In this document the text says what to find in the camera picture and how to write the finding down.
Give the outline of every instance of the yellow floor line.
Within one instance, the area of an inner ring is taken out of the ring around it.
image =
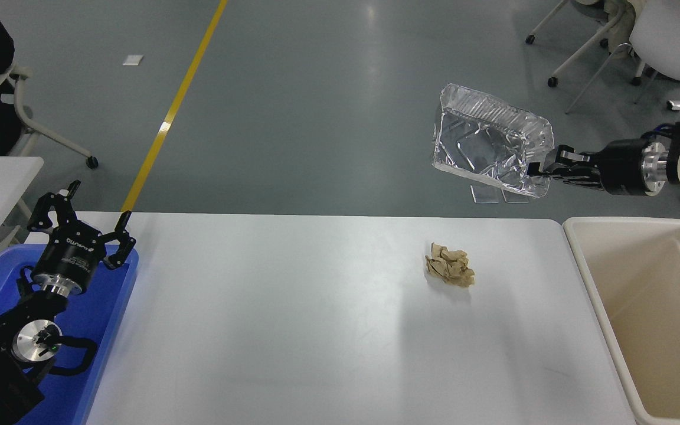
[[[219,18],[222,16],[222,12],[224,12],[225,6],[227,6],[227,0],[220,0],[217,11],[214,13],[214,16],[211,17],[211,22],[208,24],[208,28],[206,29],[206,33],[203,35],[203,39],[199,44],[196,55],[194,56],[191,65],[188,67],[188,72],[185,73],[183,83],[180,84],[178,94],[175,95],[175,99],[173,99],[172,105],[170,105],[169,110],[167,111],[167,116],[164,117],[164,121],[159,127],[159,132],[156,133],[156,137],[151,144],[149,153],[146,154],[146,159],[144,159],[143,165],[140,166],[140,170],[138,170],[138,175],[135,176],[135,181],[130,187],[130,191],[127,192],[127,197],[125,198],[125,202],[122,204],[121,211],[132,210],[135,206],[135,201],[138,200],[138,195],[140,195],[140,191],[143,189],[143,185],[146,183],[146,178],[148,178],[151,167],[153,167],[154,161],[156,161],[156,156],[159,155],[159,151],[162,149],[162,145],[164,145],[164,139],[167,138],[167,133],[172,127],[172,123],[175,121],[175,116],[178,115],[180,105],[183,103],[183,99],[185,99],[185,94],[187,93],[189,86],[191,86],[191,81],[194,79],[196,71],[201,64],[201,59],[203,58],[203,54],[206,52],[208,42],[211,40],[211,34],[214,33],[214,30],[219,23]]]

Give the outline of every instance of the clear plastic stand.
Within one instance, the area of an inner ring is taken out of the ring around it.
[[[472,185],[472,196],[476,204],[500,204],[500,189],[486,185]]]
[[[529,204],[529,197],[526,195],[514,194],[513,192],[502,191],[502,198],[506,204]]]
[[[529,204],[529,197],[513,192],[501,191],[498,188],[486,185],[472,185],[472,197],[475,204]]]

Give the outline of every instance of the gray floor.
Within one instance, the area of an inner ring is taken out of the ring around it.
[[[557,65],[596,23],[565,8],[534,45],[524,37],[556,0],[230,0],[135,210],[197,213],[680,218],[680,188],[614,197],[555,184],[539,201],[477,205],[469,183],[431,166],[438,92],[486,91],[553,124],[556,143],[597,151],[669,122],[680,83],[640,105],[618,60],[575,113],[563,113],[605,59]],[[46,139],[29,190],[83,180],[76,209],[118,210],[218,5],[0,0],[17,60],[35,70],[35,118],[94,151],[100,168]],[[122,67],[145,54],[140,67]]]

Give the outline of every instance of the robotic arm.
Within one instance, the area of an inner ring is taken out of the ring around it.
[[[73,181],[67,195],[42,196],[28,223],[30,231],[49,234],[49,242],[32,268],[32,282],[21,271],[17,305],[0,315],[0,424],[18,422],[43,401],[38,385],[48,374],[73,376],[89,368],[98,349],[96,342],[63,335],[55,318],[67,309],[68,296],[87,291],[100,261],[116,269],[135,245],[125,230],[130,211],[122,213],[108,234],[78,220],[70,200],[79,185],[80,181]],[[52,209],[57,213],[56,228],[48,217]],[[105,244],[111,240],[118,240],[119,248],[108,256]],[[34,291],[32,285],[40,289]],[[63,345],[85,350],[79,365],[54,366]]]
[[[669,147],[661,142],[670,139]],[[642,137],[615,140],[599,152],[558,145],[528,175],[546,175],[567,185],[614,195],[657,195],[666,181],[680,185],[680,122],[661,124]]]

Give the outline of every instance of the silver metal cylinder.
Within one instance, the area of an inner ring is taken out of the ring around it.
[[[647,187],[647,195],[657,195],[668,180],[666,162],[668,151],[660,142],[651,143],[642,151],[642,179]]]
[[[20,361],[36,363],[52,358],[61,344],[45,344],[43,334],[50,328],[52,333],[62,336],[62,330],[53,321],[34,320],[23,326],[12,341],[12,354]]]
[[[41,290],[58,293],[65,298],[70,294],[77,295],[83,292],[78,283],[61,274],[36,274],[33,276],[33,282],[38,283]]]

